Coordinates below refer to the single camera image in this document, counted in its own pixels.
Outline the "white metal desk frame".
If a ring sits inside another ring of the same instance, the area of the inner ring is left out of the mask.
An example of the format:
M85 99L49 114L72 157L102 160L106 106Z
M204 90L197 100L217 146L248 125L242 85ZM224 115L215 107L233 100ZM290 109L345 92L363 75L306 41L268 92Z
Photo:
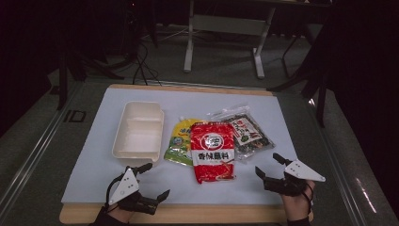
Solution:
M213 15L201 15L194 12L195 0L189 1L189 16L188 16L188 40L184 58L184 72L190 73L192 70L193 61L193 50L194 42L193 35L194 30L200 31L211 31L221 33L232 33L241 35L258 36L260 38L257 47L252 49L252 57L254 60L254 66L257 77L264 79L265 74L263 71L263 62L261 53L266 37L269 32L269 28L272 24L272 20L276 9L270 8L266 13L266 19L252 20L252 19L240 19Z

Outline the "yellow green spouted pouch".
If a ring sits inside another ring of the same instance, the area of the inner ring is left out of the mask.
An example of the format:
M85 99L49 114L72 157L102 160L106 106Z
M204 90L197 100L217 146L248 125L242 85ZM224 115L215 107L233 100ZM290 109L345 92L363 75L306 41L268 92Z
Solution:
M199 119L180 119L175 124L164 159L181 165L193 166L191 157L191 127L201 122Z

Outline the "person's right hand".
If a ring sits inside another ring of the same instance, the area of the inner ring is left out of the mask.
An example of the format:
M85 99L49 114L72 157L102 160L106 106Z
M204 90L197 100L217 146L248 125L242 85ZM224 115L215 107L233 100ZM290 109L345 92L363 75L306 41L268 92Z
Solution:
M307 218L311 211L315 183L307 181L306 189L298 196L281 195L284 211L288 220Z

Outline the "dark metal stand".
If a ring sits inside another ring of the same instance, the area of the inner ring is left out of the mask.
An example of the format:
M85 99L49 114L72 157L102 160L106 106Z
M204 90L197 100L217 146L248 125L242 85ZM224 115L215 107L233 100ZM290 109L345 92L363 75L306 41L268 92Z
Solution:
M104 66L101 66L93 59L90 59L84 54L74 50L72 47L69 47L68 45L61 46L58 55L59 74L58 90L56 92L58 95L58 110L62 109L68 100L68 73L71 73L75 80L84 81L87 77L86 71L83 67L84 64L106 77L121 79L121 76L110 72Z

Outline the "person's left hand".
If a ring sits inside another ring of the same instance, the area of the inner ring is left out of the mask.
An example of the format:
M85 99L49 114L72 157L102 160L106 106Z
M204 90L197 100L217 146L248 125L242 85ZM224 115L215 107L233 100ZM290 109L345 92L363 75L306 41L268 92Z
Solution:
M117 204L113 204L108 207L106 214L122 223L128 223L133 217L134 212L123 210Z

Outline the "white plastic divided container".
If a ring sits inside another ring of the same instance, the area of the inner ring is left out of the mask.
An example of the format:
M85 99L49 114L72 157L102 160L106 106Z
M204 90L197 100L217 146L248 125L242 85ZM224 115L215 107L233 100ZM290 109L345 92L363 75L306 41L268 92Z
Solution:
M157 164L163 139L164 112L155 102L129 102L123 108L112 154L123 165Z

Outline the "red seasoning packet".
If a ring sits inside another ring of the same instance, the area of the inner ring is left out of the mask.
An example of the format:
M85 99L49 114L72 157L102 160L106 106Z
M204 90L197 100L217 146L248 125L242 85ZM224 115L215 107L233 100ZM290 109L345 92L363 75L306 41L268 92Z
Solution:
M234 179L234 146L232 127L226 122L196 122L191 126L190 150L199 184Z

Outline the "clear dried seaweed packet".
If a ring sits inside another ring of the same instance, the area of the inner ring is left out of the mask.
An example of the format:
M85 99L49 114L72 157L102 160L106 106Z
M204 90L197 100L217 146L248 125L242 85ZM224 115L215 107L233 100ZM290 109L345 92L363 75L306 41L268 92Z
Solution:
M250 108L246 104L234 105L209 113L208 119L227 122L232 126L235 155L240 160L275 147L275 143L253 119Z

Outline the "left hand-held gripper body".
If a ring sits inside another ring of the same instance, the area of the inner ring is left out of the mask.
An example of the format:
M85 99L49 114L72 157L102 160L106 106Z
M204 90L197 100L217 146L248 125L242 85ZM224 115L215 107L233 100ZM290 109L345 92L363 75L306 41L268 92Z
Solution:
M117 204L121 209L154 215L158 201L143 197L133 168L127 168L108 186L108 204Z

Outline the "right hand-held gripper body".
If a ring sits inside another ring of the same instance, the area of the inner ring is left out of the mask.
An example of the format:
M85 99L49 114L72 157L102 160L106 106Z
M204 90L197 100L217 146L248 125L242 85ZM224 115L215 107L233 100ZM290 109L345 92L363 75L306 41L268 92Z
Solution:
M298 196L306 189L307 181L324 182L326 178L300 160L285 166L282 179L266 177L263 188L286 196Z

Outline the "black chair frame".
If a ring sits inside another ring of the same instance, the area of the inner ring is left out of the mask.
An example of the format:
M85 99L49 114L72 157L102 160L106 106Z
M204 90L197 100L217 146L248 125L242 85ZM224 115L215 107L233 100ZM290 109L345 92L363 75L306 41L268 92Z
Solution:
M315 118L317 119L319 125L324 128L324 111L325 111L325 103L326 103L326 93L327 93L327 74L321 73L316 69L313 69L310 64L311 53L308 53L305 56L305 59L301 63L301 65L295 70L293 74L288 74L287 65L285 61L285 56L294 43L299 39L296 36L289 46L284 51L281 57L281 63L283 66L283 70L285 75L289 78L289 81L282 83L281 85L277 85L273 88L268 88L269 91L279 92L289 87L292 87L302 81L307 81L305 87L301 90L300 94L308 99L309 101L313 98L315 93L317 95L317 105L316 105L316 113Z

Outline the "white table mat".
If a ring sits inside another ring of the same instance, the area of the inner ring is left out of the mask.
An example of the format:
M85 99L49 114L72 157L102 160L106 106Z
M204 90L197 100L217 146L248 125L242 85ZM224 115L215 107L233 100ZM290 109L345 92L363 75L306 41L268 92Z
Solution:
M250 114L270 137L276 147L254 154L246 163L235 164L232 181L198 183L188 166L164 159L141 174L140 192L154 198L169 190L168 204L279 204L279 196L263 189L263 181L255 174L257 167L270 176L283 176L283 166L273 159L273 153L295 159L280 102L270 94L251 94L245 90L227 93L205 89L167 89L165 87L108 88L88 133L67 184L63 203L103 203L110 182L120 175L125 165L112 155L114 139L126 103L156 102L165 113L162 148L168 147L171 131L180 117L204 119L208 113L247 103Z

